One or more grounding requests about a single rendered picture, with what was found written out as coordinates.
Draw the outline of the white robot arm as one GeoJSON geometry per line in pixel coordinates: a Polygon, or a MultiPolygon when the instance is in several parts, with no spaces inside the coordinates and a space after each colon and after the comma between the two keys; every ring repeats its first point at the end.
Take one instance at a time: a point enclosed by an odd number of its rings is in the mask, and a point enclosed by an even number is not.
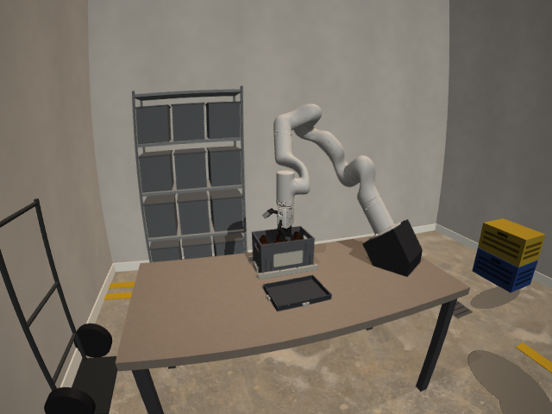
{"type": "Polygon", "coordinates": [[[401,222],[393,222],[376,189],[374,163],[364,155],[347,163],[342,144],[330,132],[314,128],[321,116],[320,107],[311,103],[279,115],[274,120],[275,161],[281,166],[293,169],[299,175],[299,179],[295,179],[295,173],[292,171],[276,173],[277,205],[293,206],[294,196],[307,194],[311,188],[307,168],[292,154],[294,130],[298,137],[316,143],[329,156],[343,185],[352,187],[360,183],[357,198],[374,232],[370,239],[399,226],[401,222]]]}

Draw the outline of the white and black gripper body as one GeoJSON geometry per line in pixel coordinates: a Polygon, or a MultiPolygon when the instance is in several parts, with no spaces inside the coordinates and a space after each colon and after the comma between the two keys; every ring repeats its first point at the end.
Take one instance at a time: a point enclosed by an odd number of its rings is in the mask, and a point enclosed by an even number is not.
{"type": "Polygon", "coordinates": [[[277,224],[279,226],[279,221],[282,220],[282,226],[284,229],[288,229],[294,224],[294,209],[293,206],[290,207],[281,207],[278,205],[278,218],[277,224]]]}

